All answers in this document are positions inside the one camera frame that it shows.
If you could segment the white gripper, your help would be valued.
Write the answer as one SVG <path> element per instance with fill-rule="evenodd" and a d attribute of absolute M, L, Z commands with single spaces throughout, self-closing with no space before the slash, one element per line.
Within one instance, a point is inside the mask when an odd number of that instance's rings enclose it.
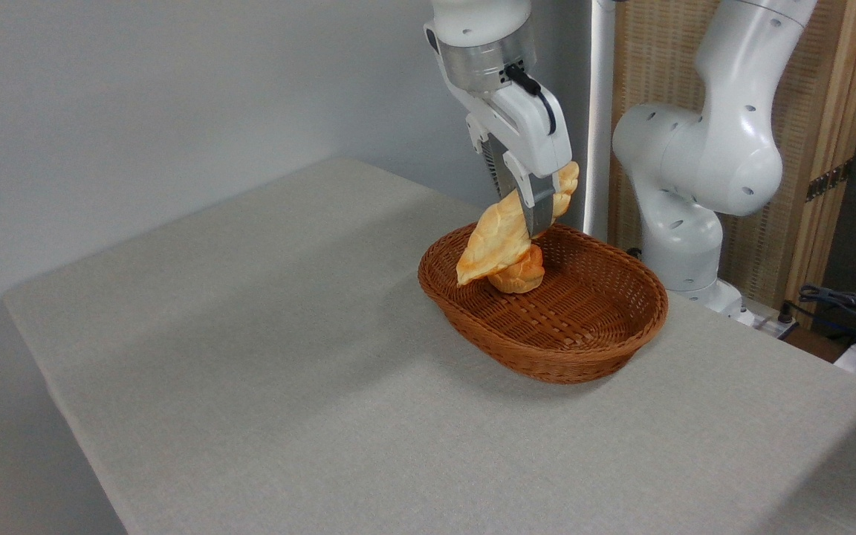
<path fill-rule="evenodd" d="M 519 192 L 530 239 L 554 223 L 557 172 L 573 159 L 560 102 L 546 88 L 540 94 L 544 100 L 516 82 L 486 94 L 464 94 L 476 152 L 500 198 Z"/>

